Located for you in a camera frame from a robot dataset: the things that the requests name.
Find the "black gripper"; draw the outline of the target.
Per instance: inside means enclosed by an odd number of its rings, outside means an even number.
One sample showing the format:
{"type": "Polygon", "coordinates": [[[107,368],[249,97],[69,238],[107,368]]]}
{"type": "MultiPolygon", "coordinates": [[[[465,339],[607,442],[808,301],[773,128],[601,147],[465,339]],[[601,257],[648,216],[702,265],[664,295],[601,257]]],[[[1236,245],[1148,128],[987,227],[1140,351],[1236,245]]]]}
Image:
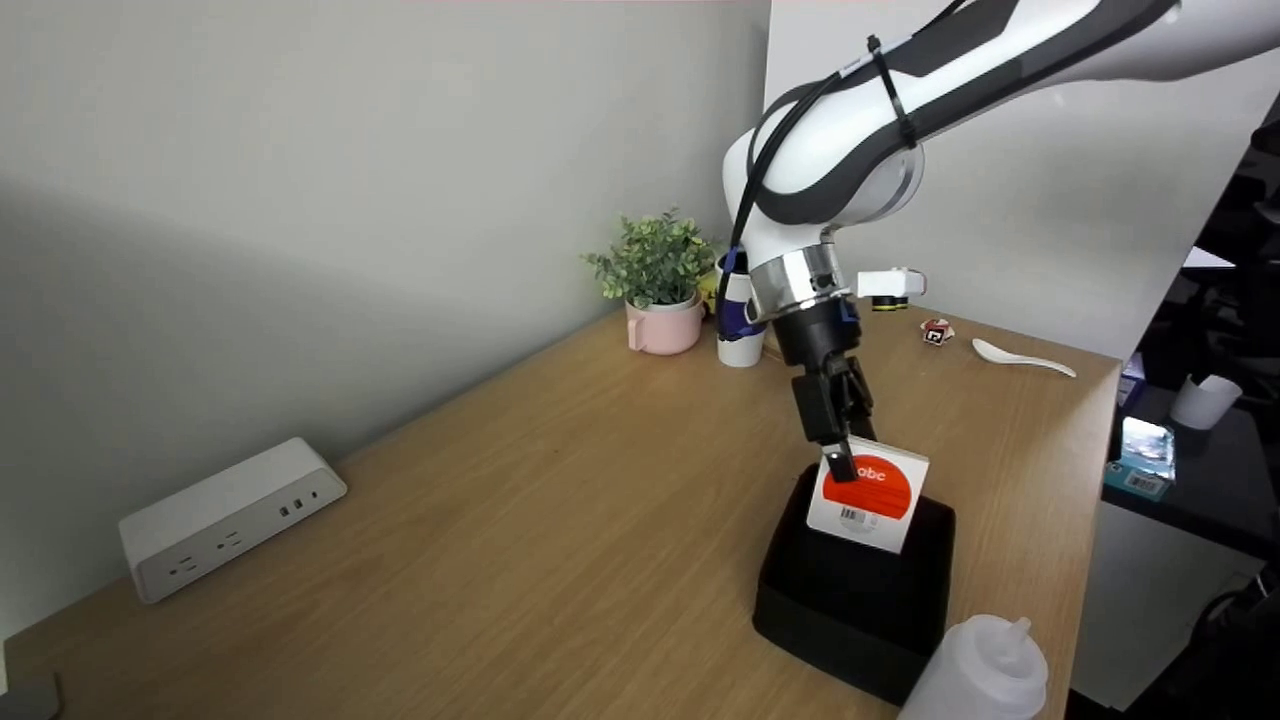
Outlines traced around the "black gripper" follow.
{"type": "Polygon", "coordinates": [[[783,314],[776,339],[796,368],[790,395],[802,435],[825,444],[830,482],[855,482],[851,435],[870,435],[870,389],[855,362],[858,314],[849,301],[783,314]]]}

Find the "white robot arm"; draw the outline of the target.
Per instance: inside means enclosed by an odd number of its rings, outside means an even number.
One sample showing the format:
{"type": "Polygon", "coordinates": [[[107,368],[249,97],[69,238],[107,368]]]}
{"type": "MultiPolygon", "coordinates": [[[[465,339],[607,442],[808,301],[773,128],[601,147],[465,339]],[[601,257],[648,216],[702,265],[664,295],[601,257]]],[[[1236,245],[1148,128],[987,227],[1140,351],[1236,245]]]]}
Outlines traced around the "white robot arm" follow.
{"type": "Polygon", "coordinates": [[[858,322],[829,238],[909,203],[926,138],[1070,81],[1183,81],[1280,44],[1275,0],[949,0],[926,24],[780,92],[724,151],[729,248],[796,368],[802,435],[834,482],[870,442],[858,322]]]}

